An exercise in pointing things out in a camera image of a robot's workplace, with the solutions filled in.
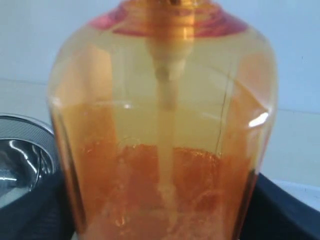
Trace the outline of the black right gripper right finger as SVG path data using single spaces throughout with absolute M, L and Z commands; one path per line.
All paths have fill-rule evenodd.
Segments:
M 241 240 L 318 240 L 320 212 L 259 174 Z

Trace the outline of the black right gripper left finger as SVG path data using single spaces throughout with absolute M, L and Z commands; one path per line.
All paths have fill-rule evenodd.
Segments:
M 2 240 L 70 240 L 75 232 L 63 174 L 0 209 Z

